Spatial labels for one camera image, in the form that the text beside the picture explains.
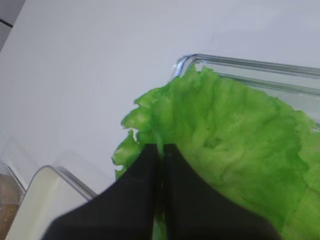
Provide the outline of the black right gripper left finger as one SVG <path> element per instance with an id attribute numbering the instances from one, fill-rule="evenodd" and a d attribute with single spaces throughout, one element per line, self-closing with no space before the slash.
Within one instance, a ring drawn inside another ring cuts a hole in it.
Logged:
<path id="1" fill-rule="evenodd" d="M 108 189 L 56 218 L 44 240 L 150 240 L 159 155 L 146 144 L 135 162 Z"/>

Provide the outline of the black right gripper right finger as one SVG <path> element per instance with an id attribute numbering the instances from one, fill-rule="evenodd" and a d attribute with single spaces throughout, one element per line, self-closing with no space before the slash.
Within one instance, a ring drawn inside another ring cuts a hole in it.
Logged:
<path id="1" fill-rule="evenodd" d="M 163 198 L 170 240 L 279 240 L 263 217 L 206 183 L 174 144 L 164 146 Z"/>

